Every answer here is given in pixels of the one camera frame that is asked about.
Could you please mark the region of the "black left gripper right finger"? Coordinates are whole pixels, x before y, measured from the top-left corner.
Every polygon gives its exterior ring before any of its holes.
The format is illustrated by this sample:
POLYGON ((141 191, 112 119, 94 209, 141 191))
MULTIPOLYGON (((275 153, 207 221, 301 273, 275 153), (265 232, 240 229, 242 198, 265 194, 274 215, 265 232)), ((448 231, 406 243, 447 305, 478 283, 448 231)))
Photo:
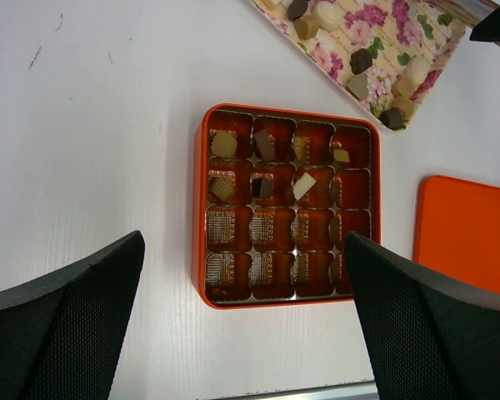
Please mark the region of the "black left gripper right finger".
POLYGON ((500 295, 355 232, 343 253, 381 399, 500 399, 500 295))

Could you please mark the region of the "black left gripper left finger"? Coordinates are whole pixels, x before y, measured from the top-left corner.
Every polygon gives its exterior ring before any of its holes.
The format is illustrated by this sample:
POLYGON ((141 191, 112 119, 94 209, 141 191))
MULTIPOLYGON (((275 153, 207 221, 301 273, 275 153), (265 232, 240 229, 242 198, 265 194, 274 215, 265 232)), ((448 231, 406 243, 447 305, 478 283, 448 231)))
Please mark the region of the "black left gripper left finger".
POLYGON ((143 269, 139 231, 0 292, 0 399, 106 399, 143 269))

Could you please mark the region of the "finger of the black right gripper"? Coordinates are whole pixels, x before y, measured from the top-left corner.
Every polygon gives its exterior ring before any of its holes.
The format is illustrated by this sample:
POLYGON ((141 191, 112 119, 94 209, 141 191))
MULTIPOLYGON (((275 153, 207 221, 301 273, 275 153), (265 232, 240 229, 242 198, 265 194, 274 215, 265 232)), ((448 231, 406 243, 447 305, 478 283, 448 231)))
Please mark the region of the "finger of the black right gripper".
POLYGON ((494 1, 480 2, 479 22, 472 29, 473 42, 500 42, 500 5, 494 1))

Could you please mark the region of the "metal tongs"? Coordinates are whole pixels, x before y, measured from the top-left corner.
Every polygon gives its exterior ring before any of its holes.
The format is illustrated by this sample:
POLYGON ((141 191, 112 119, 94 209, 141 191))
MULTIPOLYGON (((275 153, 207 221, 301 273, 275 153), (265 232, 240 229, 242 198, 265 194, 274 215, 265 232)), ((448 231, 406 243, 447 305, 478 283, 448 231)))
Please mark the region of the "metal tongs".
POLYGON ((499 8, 499 4, 491 0, 447 0, 440 6, 447 10, 461 13, 489 14, 499 8))

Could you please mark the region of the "orange box lid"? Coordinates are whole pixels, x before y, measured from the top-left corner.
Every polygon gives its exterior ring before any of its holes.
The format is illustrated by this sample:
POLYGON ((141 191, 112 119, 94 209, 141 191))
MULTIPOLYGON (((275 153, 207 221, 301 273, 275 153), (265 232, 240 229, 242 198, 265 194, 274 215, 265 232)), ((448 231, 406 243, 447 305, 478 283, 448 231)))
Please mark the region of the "orange box lid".
POLYGON ((412 260, 500 294, 500 187, 442 175, 424 178, 412 260))

